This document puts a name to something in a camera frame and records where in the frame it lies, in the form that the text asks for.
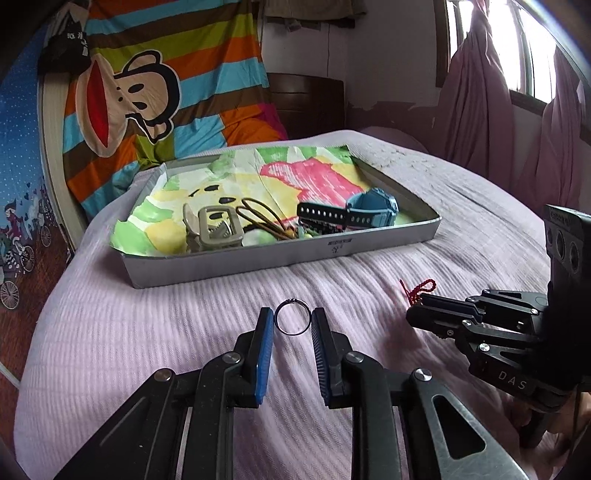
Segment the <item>right hand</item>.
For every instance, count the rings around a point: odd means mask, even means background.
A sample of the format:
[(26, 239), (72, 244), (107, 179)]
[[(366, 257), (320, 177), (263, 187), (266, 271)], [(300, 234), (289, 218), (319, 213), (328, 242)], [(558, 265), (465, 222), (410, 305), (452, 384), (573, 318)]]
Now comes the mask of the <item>right hand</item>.
[[(506, 413), (514, 427), (525, 426), (534, 412), (517, 399), (510, 399)], [(551, 456), (558, 459), (575, 447), (590, 428), (590, 393), (574, 393), (566, 404), (549, 417), (546, 426), (552, 447)]]

